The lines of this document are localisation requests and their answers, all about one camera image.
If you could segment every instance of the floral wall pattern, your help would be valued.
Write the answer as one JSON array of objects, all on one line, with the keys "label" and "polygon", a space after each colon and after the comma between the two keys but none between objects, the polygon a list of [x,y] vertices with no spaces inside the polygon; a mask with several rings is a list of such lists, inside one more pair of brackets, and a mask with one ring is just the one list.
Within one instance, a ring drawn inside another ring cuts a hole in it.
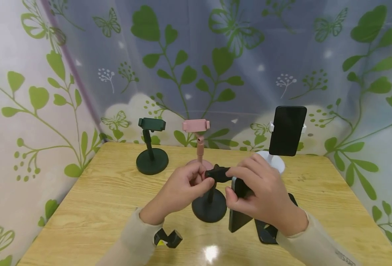
[{"label": "floral wall pattern", "polygon": [[0,26],[0,190],[38,201],[28,227],[0,204],[0,265],[104,140],[143,143],[140,117],[167,122],[155,145],[195,146],[181,123],[206,118],[207,147],[259,151],[279,105],[307,107],[299,153],[327,156],[392,244],[392,2],[23,0],[0,14],[16,29],[9,42]]}]

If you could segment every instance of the smartphone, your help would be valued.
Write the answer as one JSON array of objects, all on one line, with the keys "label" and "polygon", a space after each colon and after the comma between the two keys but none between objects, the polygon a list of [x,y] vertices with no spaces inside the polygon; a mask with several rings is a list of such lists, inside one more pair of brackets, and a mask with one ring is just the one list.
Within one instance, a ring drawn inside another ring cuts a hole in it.
[{"label": "smartphone", "polygon": [[[234,193],[236,193],[238,198],[244,198],[248,193],[252,192],[252,190],[243,182],[243,180],[237,177],[232,178],[231,188]],[[228,229],[230,230],[230,232],[234,233],[251,220],[251,216],[248,216],[241,212],[230,210]]]},{"label": "smartphone", "polygon": [[295,156],[307,108],[304,106],[278,106],[274,114],[271,133],[271,155]]}]

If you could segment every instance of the hand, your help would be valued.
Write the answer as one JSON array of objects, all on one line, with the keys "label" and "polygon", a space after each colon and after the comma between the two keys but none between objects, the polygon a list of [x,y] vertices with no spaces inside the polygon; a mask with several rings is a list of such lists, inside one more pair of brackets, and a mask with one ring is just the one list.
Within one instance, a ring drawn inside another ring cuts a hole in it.
[{"label": "hand", "polygon": [[259,154],[254,154],[230,168],[226,175],[235,176],[254,192],[246,198],[237,198],[226,188],[227,207],[276,227],[283,235],[291,236],[307,229],[305,212],[289,198],[277,169],[272,168]]},{"label": "hand", "polygon": [[214,185],[212,177],[205,178],[205,167],[194,162],[175,169],[159,193],[140,212],[146,224],[161,224],[164,218],[181,211]]}]

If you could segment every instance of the beige sleeve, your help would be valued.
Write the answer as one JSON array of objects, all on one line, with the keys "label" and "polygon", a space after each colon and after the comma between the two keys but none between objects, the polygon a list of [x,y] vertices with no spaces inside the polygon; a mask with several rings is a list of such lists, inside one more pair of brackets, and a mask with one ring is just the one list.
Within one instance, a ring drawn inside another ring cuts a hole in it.
[{"label": "beige sleeve", "polygon": [[141,208],[129,218],[121,237],[96,266],[143,266],[155,251],[154,237],[163,224],[152,226],[140,219]]},{"label": "beige sleeve", "polygon": [[308,212],[304,232],[285,237],[277,233],[277,243],[307,266],[361,266],[353,255],[325,232],[320,222]]}]

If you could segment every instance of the wooden table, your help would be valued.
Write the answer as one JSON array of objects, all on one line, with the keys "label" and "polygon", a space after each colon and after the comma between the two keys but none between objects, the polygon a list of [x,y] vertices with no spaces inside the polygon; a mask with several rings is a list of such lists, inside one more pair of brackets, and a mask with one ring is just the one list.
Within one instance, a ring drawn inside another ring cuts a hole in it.
[{"label": "wooden table", "polygon": [[[194,148],[162,146],[169,156],[168,167],[145,176],[135,167],[145,149],[141,144],[104,144],[19,266],[95,265],[118,239],[135,207],[152,199],[176,167],[196,157]],[[234,166],[250,154],[205,149],[204,159]],[[288,191],[337,242],[366,266],[392,265],[392,246],[327,158],[296,155],[283,160]],[[224,191],[225,185],[217,188]],[[207,224],[187,207],[168,216],[164,229],[167,233],[176,229],[184,240],[177,249],[157,247],[149,265],[302,265],[280,246],[261,244],[254,222],[230,233],[228,213]]]}]

